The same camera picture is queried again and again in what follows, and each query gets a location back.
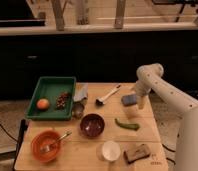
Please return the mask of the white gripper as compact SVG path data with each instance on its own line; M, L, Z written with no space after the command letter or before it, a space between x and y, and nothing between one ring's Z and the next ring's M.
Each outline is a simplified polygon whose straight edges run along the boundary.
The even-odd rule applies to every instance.
M143 81L138 80L134 83L132 90L136 93L138 108L143 109L146 103L145 96L147 96L150 93L151 88L148 85L146 85Z

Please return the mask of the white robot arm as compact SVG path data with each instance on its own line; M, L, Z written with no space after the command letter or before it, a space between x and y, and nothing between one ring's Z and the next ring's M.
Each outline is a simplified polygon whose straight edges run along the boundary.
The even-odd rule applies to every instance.
M162 79L164 68L159 63L140 66L133 89L140 109L153 90L165 103L182 114L176 143L174 171L198 171L198 100Z

